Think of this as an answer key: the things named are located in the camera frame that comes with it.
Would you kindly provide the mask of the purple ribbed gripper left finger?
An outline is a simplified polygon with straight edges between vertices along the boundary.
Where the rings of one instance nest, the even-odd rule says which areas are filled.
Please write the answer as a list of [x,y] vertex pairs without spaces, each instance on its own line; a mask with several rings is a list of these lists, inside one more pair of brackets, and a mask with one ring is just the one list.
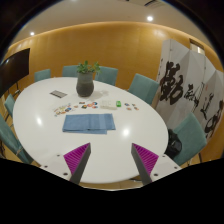
[[64,155],[65,162],[71,172],[70,181],[79,184],[91,154],[91,144],[87,143]]

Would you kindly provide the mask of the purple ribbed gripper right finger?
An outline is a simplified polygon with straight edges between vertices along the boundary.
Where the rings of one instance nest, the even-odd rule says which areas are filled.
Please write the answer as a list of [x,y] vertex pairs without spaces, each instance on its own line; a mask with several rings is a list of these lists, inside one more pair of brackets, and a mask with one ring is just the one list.
[[152,182],[150,174],[155,167],[159,156],[135,143],[132,144],[131,154],[138,169],[143,185],[150,184]]

